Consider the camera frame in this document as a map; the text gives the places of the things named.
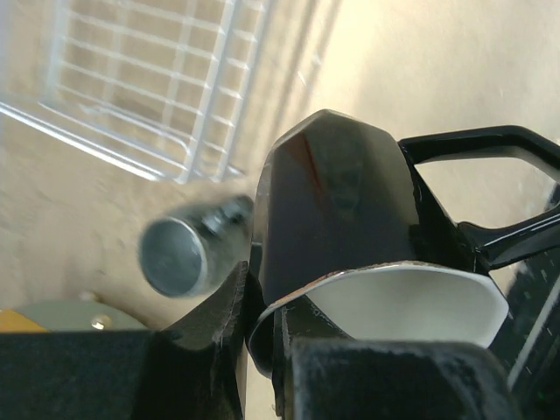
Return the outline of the black faceted mug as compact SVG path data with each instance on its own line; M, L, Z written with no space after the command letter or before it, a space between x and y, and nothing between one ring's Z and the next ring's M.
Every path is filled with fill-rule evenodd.
M398 141L324 109L274 144L251 253L264 309L248 350L262 374L273 371L275 314L299 299L341 337L493 343L509 306L491 272L556 248L559 212L501 228L453 221L417 166L468 158L559 174L557 144L514 125Z

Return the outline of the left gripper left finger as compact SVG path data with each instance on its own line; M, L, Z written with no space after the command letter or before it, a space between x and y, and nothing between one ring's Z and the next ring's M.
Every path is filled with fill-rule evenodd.
M8 332L4 419L241 419L248 265L166 329Z

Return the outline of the grey-blue round mug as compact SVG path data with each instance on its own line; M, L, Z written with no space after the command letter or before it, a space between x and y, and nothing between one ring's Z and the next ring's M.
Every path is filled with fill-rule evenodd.
M249 255L254 203L244 194L172 209L149 223L138 243L147 283L168 298L198 296L225 281Z

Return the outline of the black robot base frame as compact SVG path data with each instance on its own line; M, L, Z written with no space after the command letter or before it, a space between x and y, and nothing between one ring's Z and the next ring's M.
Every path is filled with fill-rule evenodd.
M491 345L525 419L559 418L559 250L520 262Z

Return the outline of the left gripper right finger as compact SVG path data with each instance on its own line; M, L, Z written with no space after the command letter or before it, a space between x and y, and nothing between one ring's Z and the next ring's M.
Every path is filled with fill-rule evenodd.
M451 342L349 339L308 301L273 316L283 419L520 419L499 362Z

